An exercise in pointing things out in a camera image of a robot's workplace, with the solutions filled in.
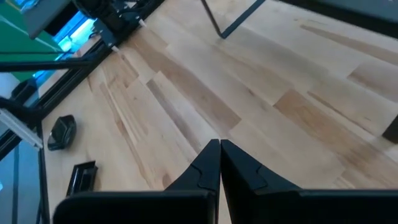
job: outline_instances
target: black computer mouse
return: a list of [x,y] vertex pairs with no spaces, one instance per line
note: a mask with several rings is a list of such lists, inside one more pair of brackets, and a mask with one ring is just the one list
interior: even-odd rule
[[76,136],[76,121],[72,115],[57,119],[47,142],[50,151],[68,148]]

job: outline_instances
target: light wood surface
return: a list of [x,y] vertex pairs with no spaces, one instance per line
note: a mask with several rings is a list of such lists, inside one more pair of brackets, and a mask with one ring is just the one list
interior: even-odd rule
[[[226,26],[250,3],[210,7]],[[43,121],[46,142],[59,116],[78,123],[71,149],[45,149],[51,214],[75,164],[96,160],[96,190],[162,190],[212,138],[301,187],[398,187],[380,137],[398,114],[397,41],[274,1],[226,40],[199,1],[166,0],[146,23]]]

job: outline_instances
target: green panel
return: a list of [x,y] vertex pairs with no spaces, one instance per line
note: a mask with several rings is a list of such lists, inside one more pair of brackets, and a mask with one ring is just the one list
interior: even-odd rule
[[[5,22],[0,22],[0,50],[1,51],[38,51],[48,52],[52,51],[55,47],[60,50],[60,47],[52,40],[52,37],[46,32],[42,32],[38,38],[31,40],[26,34],[26,28],[22,14],[14,7],[8,4],[0,4],[0,15],[5,17],[8,21],[12,22],[16,27],[10,26]],[[57,55],[0,55],[0,61],[34,61],[34,60],[55,60]],[[13,75],[20,81],[24,81],[35,72],[14,72]]]

